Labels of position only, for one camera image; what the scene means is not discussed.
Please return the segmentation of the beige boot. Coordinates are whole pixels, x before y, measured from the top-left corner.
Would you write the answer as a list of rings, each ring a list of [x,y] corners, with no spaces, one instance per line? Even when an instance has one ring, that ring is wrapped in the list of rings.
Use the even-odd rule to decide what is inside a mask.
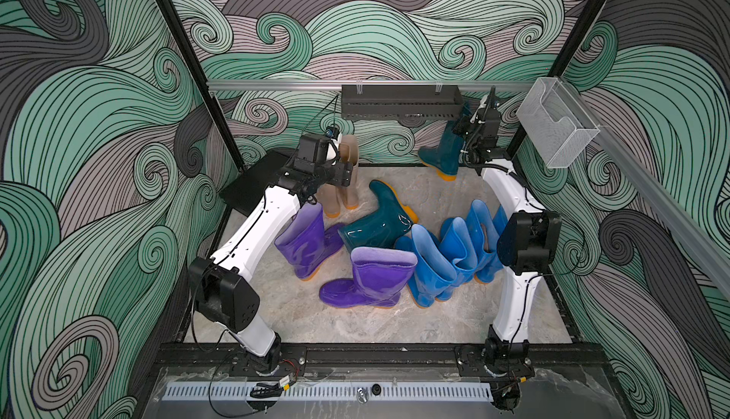
[[[338,187],[332,184],[324,184],[319,187],[316,197],[326,217],[335,219],[340,215],[340,194],[338,194]]]
[[[355,135],[344,135],[340,142],[340,160],[353,165],[351,181],[347,187],[340,187],[340,198],[348,210],[359,208],[357,177],[359,176],[359,141]]]

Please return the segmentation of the teal boot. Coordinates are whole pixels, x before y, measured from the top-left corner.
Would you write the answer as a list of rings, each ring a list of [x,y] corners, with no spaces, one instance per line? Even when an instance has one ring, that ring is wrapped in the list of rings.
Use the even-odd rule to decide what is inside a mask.
[[[378,209],[338,229],[349,252],[359,247],[390,249],[419,221],[416,212],[400,201],[397,192],[388,183],[373,179],[369,189],[376,196]]]
[[[433,168],[444,181],[455,181],[470,127],[471,110],[464,106],[458,119],[446,123],[437,146],[422,147],[418,150],[420,162]]]

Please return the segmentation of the purple boot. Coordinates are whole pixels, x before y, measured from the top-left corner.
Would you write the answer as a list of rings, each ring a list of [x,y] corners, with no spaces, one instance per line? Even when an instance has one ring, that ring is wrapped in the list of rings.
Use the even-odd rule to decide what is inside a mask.
[[[344,245],[337,223],[329,228],[324,224],[320,203],[305,204],[293,222],[275,239],[275,246],[293,267],[300,280],[311,278],[326,259],[338,253]]]
[[[337,278],[319,289],[328,306],[392,308],[418,263],[414,253],[396,249],[357,247],[351,253],[352,278]]]

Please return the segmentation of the blue boot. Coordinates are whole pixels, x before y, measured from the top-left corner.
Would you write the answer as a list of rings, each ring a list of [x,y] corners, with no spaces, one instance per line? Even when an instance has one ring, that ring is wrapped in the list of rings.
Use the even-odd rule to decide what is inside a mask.
[[[495,232],[492,217],[490,209],[483,200],[474,200],[466,219],[478,258],[474,278],[484,284],[492,282],[495,275],[503,268],[497,255],[497,242],[500,237]]]
[[[455,289],[471,280],[478,266],[477,254],[463,217],[444,221],[440,231],[439,251],[454,267],[456,274],[456,280],[436,297],[440,301],[447,301]]]
[[[509,222],[509,218],[506,214],[506,211],[502,205],[500,205],[495,213],[495,215],[492,217],[492,224],[494,225],[495,232],[497,236],[502,236],[504,233],[507,224]]]
[[[401,236],[395,249],[416,256],[416,268],[408,281],[414,303],[429,308],[436,298],[457,280],[454,265],[439,251],[432,234],[420,224],[415,224],[409,236]]]

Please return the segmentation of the blue boot front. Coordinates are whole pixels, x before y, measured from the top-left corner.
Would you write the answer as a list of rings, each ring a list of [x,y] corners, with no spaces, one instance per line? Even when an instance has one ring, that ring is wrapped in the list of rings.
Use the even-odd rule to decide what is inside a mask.
[[[463,217],[444,221],[440,231],[439,251],[454,267],[456,274],[456,280],[436,297],[440,301],[447,301],[455,289],[471,280],[478,266],[477,254]]]

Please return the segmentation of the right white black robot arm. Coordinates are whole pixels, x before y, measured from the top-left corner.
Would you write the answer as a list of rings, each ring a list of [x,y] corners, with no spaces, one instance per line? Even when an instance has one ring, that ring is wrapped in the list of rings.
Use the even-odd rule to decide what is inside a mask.
[[[492,88],[452,132],[464,140],[463,165],[475,170],[499,201],[494,216],[473,205],[467,218],[474,249],[485,259],[474,278],[485,283],[498,267],[504,269],[499,310],[486,340],[486,367],[497,376],[522,378],[528,372],[528,320],[537,286],[555,257],[562,221],[534,199],[513,156],[496,145],[499,104]]]

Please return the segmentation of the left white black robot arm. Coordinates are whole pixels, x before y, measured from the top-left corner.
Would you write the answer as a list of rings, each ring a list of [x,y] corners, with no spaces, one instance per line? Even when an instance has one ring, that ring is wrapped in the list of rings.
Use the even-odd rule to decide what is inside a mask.
[[[260,297],[250,282],[271,245],[302,280],[342,248],[340,227],[325,227],[322,205],[315,199],[325,184],[346,188],[351,183],[354,166],[341,158],[342,139],[334,126],[322,135],[303,134],[239,230],[210,257],[198,257],[188,268],[193,310],[218,323],[268,365],[278,356],[279,336],[260,315]]]

